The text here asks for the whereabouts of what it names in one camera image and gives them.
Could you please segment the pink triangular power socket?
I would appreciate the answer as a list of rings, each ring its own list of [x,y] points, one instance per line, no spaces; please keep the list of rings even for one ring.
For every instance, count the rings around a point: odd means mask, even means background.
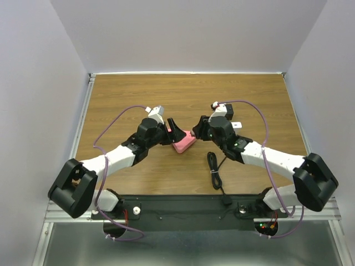
[[[178,154],[181,154],[186,151],[196,141],[196,138],[191,135],[190,131],[181,131],[184,132],[186,136],[179,142],[169,144],[169,146],[173,147]]]

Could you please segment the white USB charger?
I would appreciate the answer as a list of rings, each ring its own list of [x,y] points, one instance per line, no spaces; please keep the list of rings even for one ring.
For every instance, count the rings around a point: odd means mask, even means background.
[[[232,122],[231,124],[232,124],[232,128],[233,128],[234,130],[240,130],[240,129],[242,129],[242,123],[240,123],[240,122]]]

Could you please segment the black cube socket adapter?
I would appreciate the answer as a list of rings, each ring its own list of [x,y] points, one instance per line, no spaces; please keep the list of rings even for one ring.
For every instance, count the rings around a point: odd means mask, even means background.
[[[228,121],[231,121],[234,116],[234,110],[231,104],[225,104],[226,107],[226,115],[225,117],[227,118]]]

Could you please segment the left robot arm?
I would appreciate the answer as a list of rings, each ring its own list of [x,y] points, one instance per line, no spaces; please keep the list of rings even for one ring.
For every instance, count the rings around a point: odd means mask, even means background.
[[[123,214],[118,194],[97,189],[97,182],[104,183],[109,175],[141,162],[150,148],[177,143],[184,137],[186,133],[172,118],[167,124],[144,118],[137,131],[110,152],[84,161],[68,160],[49,189],[48,197],[72,218],[93,210],[118,218]]]

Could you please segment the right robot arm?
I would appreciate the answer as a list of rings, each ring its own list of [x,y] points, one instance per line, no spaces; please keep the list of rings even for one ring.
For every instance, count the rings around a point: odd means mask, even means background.
[[[202,116],[192,131],[197,139],[212,141],[224,155],[245,165],[265,168],[293,181],[292,185],[267,190],[262,199],[255,203],[255,210],[261,216],[268,216],[274,210],[293,206],[304,206],[320,212],[338,187],[338,181],[322,157],[315,153],[307,156],[290,155],[268,147],[236,130],[239,123],[224,116]]]

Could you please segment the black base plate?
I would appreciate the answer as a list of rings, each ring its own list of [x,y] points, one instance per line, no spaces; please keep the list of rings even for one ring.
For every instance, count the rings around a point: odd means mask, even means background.
[[[228,206],[222,199],[222,195],[124,195],[107,216],[143,232],[253,231],[255,219],[286,217],[269,209],[259,195],[230,195]]]

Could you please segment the aluminium frame rail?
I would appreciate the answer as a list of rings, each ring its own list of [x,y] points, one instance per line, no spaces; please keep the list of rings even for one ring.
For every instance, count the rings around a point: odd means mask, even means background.
[[[51,185],[48,198],[70,218],[82,216],[90,207],[97,183],[97,176],[75,159],[80,137],[84,127],[84,120],[89,106],[96,75],[89,74],[88,87],[85,91],[84,103],[80,113],[74,141],[66,161]]]

